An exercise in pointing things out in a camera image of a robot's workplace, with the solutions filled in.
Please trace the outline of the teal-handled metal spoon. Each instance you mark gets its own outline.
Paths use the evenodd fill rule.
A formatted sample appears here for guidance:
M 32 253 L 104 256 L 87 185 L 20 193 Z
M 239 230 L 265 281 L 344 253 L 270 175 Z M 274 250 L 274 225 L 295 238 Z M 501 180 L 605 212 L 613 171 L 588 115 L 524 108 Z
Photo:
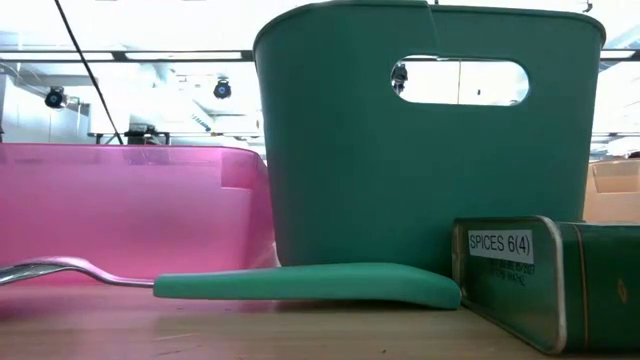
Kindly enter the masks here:
M 123 277 L 71 256 L 46 256 L 0 266 L 0 286 L 62 272 L 119 287 L 146 288 L 157 298 L 197 300 L 356 300 L 403 302 L 442 310 L 461 305 L 454 280 L 393 263 L 284 266 Z

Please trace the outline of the black table clamp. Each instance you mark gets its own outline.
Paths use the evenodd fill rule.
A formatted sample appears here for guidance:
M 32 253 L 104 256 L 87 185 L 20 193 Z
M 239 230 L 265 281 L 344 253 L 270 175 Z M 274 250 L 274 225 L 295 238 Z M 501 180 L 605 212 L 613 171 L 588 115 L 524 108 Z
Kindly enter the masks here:
M 124 133 L 128 145 L 169 145 L 170 133 L 161 132 L 152 124 L 131 123 Z

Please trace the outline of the green spice tin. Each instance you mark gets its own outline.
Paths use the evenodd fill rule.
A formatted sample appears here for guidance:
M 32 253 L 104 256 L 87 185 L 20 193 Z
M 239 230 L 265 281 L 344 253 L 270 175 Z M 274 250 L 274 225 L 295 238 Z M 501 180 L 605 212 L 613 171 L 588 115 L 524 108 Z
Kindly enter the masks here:
M 546 354 L 640 353 L 640 224 L 459 218 L 462 302 Z

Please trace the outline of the black ceiling light rail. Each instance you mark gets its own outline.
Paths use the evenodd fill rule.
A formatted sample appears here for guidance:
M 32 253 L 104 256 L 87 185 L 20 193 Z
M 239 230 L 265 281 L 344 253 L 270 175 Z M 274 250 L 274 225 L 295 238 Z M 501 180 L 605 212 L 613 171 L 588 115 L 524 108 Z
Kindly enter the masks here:
M 150 50 L 88 50 L 83 52 L 87 62 L 253 62 L 251 50 L 216 51 L 150 51 Z M 602 50 L 600 60 L 604 62 L 640 62 L 640 49 Z M 75 50 L 2 50 L 0 61 L 24 63 L 75 63 L 81 56 Z

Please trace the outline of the pink translucent plastic bin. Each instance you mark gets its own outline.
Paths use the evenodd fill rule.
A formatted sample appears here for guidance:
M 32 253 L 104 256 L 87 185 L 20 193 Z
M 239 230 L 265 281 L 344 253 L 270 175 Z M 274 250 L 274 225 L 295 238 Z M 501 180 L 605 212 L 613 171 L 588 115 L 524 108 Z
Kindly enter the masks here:
M 0 267 L 47 256 L 143 279 L 273 267 L 266 166 L 228 147 L 0 144 Z

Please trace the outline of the orange translucent plastic bin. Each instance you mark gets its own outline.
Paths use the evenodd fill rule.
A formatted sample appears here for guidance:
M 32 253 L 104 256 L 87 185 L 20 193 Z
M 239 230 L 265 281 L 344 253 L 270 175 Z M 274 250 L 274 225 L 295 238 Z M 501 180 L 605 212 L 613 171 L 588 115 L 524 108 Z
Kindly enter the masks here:
M 589 164 L 583 219 L 640 224 L 640 158 Z

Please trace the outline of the teal plastic bin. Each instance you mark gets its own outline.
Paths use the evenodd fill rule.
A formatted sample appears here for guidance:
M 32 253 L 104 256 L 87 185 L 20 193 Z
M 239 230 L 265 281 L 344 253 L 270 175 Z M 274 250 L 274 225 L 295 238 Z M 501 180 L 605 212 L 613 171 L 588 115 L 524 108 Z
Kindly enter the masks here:
M 280 262 L 451 272 L 459 217 L 583 211 L 604 26 L 578 13 L 330 0 L 253 43 Z M 523 68 L 514 105 L 415 103 L 391 85 L 412 55 Z

